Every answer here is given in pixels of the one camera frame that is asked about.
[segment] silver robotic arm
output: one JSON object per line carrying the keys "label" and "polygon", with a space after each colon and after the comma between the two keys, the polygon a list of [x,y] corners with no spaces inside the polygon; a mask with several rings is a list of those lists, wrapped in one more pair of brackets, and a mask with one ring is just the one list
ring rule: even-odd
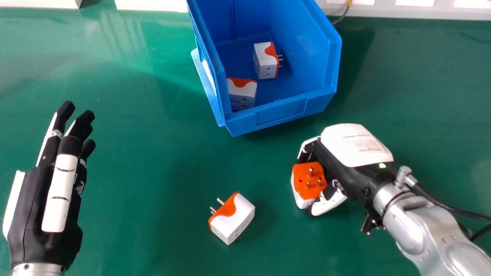
{"label": "silver robotic arm", "polygon": [[[328,185],[313,200],[302,197],[302,192],[310,195],[316,187],[308,193],[294,182],[310,179],[317,163]],[[300,171],[295,166],[305,164],[311,164],[310,172],[294,176]],[[397,169],[392,153],[363,126],[325,128],[319,137],[302,144],[295,166],[291,180],[295,200],[310,217],[325,214],[346,199],[355,200],[367,211],[362,232],[370,235],[373,228],[387,230],[422,276],[491,276],[491,259],[464,235],[448,210],[482,220],[491,218],[436,201],[410,168]]]}
{"label": "silver robotic arm", "polygon": [[13,275],[63,275],[80,250],[78,217],[95,117],[87,110],[65,132],[74,111],[67,101],[55,112],[36,166],[15,174],[2,225]]}

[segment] white adapter body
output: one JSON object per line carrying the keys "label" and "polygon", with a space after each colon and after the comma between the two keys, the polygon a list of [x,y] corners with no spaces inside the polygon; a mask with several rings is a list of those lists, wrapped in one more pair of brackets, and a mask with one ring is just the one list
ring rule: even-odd
{"label": "white adapter body", "polygon": [[233,111],[254,107],[256,103],[257,81],[228,77],[227,88]]}
{"label": "white adapter body", "polygon": [[272,41],[254,44],[253,61],[258,79],[274,79],[278,76],[279,58]]}
{"label": "white adapter body", "polygon": [[230,245],[237,239],[254,218],[256,207],[239,192],[235,192],[226,202],[219,198],[222,206],[214,211],[208,220],[211,231],[225,244]]}

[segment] adapter in blue bin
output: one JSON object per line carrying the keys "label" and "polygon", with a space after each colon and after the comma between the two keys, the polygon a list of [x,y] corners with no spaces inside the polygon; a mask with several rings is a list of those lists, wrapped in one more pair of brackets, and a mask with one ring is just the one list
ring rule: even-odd
{"label": "adapter in blue bin", "polygon": [[[314,0],[187,0],[194,64],[219,126],[239,136],[322,112],[337,89],[341,37]],[[254,43],[283,55],[259,80]],[[232,111],[227,77],[257,81],[255,106]]]}

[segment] green table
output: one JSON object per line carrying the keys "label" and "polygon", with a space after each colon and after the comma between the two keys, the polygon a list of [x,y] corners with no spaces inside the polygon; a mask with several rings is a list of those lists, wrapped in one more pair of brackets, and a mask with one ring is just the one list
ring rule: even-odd
{"label": "green table", "polygon": [[[418,275],[386,232],[360,232],[358,204],[315,220],[295,206],[301,142],[341,122],[364,124],[442,201],[491,213],[490,22],[346,18],[327,110],[232,138],[191,60],[189,16],[97,2],[0,10],[0,205],[64,100],[97,117],[84,239],[67,275]],[[226,246],[208,206],[235,191],[256,217]],[[491,251],[491,236],[479,245]],[[8,275],[6,242],[0,260]]]}

